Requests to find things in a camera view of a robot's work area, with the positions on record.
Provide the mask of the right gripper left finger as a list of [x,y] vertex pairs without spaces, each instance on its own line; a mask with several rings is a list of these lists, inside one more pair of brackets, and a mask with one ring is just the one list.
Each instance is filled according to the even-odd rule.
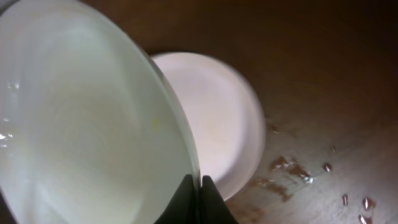
[[154,224],[194,224],[196,223],[196,204],[193,177],[187,174]]

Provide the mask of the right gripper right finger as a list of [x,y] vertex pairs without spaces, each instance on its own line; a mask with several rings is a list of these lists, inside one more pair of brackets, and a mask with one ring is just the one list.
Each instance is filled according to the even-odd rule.
[[212,178],[205,175],[201,183],[201,222],[203,224],[239,224],[226,206]]

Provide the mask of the pink plate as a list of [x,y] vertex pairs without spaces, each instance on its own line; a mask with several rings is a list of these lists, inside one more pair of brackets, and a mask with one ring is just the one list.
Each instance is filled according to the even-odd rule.
[[252,86],[235,68],[207,55],[167,52],[151,58],[183,108],[200,174],[230,199],[249,182],[265,147],[264,112]]

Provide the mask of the white cream plate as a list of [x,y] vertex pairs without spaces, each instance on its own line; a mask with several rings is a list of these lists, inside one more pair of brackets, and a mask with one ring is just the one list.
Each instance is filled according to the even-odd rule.
[[18,223],[154,223],[198,160],[153,60],[79,1],[1,15],[1,192]]

